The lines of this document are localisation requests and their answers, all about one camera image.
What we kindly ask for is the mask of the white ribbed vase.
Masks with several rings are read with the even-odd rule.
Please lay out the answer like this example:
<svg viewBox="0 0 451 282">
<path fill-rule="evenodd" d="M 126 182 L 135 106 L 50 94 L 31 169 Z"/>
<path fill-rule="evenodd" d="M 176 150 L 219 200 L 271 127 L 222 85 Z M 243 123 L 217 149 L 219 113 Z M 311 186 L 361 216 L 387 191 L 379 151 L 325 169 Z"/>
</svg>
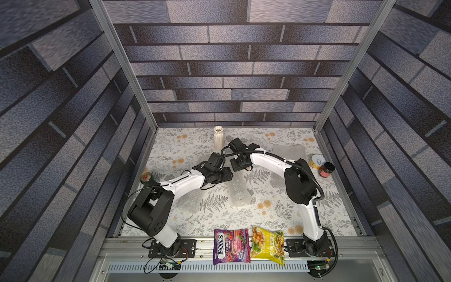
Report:
<svg viewBox="0 0 451 282">
<path fill-rule="evenodd" d="M 218 153 L 224 148 L 224 129 L 221 126 L 214 128 L 214 148 Z"/>
</svg>

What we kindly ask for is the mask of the bubble wrap sheet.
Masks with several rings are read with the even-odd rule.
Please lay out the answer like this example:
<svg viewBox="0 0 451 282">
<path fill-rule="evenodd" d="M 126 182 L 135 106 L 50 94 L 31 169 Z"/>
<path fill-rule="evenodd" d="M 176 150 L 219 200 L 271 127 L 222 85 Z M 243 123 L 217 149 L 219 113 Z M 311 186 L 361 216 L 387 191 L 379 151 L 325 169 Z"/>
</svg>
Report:
<svg viewBox="0 0 451 282">
<path fill-rule="evenodd" d="M 271 153 L 278 155 L 284 159 L 297 161 L 299 159 L 307 159 L 305 147 L 303 145 L 277 145 L 274 144 Z"/>
</svg>

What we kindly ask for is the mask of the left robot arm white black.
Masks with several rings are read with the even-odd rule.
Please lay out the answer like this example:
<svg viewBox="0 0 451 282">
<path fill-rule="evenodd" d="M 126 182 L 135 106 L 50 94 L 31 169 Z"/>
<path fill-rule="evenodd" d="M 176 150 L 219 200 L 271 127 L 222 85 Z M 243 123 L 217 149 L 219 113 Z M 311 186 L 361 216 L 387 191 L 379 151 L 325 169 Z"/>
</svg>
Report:
<svg viewBox="0 0 451 282">
<path fill-rule="evenodd" d="M 153 180 L 146 182 L 137 191 L 137 196 L 132 196 L 134 201 L 127 212 L 127 218 L 165 248 L 176 247 L 179 234 L 167 224 L 173 203 L 209 184 L 231 181 L 233 173 L 225 167 L 225 161 L 224 156 L 212 153 L 207 161 L 172 180 L 162 183 Z"/>
</svg>

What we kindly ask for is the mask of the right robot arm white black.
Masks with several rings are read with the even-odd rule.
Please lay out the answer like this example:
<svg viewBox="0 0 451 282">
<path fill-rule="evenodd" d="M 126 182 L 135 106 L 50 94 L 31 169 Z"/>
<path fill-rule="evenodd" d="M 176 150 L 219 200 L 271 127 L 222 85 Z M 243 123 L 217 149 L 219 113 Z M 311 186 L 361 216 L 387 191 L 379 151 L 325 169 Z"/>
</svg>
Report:
<svg viewBox="0 0 451 282">
<path fill-rule="evenodd" d="M 286 194 L 300 205 L 304 246 L 309 256 L 317 257 L 330 247 L 327 229 L 322 226 L 317 209 L 317 202 L 323 200 L 325 194 L 304 159 L 288 160 L 254 143 L 247 146 L 239 138 L 233 139 L 222 149 L 223 156 L 227 156 L 226 149 L 231 150 L 229 156 L 233 157 L 231 165 L 235 172 L 257 165 L 284 179 Z"/>
</svg>

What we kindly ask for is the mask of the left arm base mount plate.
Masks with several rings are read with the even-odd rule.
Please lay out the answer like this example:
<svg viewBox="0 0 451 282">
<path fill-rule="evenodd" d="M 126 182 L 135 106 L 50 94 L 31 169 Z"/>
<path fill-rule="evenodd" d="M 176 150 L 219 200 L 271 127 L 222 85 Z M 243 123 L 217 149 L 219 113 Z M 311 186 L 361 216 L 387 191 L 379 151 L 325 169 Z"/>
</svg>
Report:
<svg viewBox="0 0 451 282">
<path fill-rule="evenodd" d="M 153 241 L 149 247 L 148 257 L 150 259 L 160 258 L 182 258 L 192 259 L 196 254 L 195 239 L 177 239 L 172 247 L 164 247 L 163 244 Z"/>
</svg>

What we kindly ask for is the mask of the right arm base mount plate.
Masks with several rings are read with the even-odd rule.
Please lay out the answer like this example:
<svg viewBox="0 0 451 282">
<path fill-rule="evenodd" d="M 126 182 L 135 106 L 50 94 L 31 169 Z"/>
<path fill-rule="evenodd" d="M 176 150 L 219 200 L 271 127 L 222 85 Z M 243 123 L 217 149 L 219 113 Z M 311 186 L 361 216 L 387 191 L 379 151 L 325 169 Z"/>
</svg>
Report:
<svg viewBox="0 0 451 282">
<path fill-rule="evenodd" d="M 329 239 L 321 239 L 313 242 L 308 239 L 287 239 L 284 246 L 285 252 L 289 257 L 304 257 L 304 258 L 327 258 L 335 257 L 335 249 Z"/>
</svg>

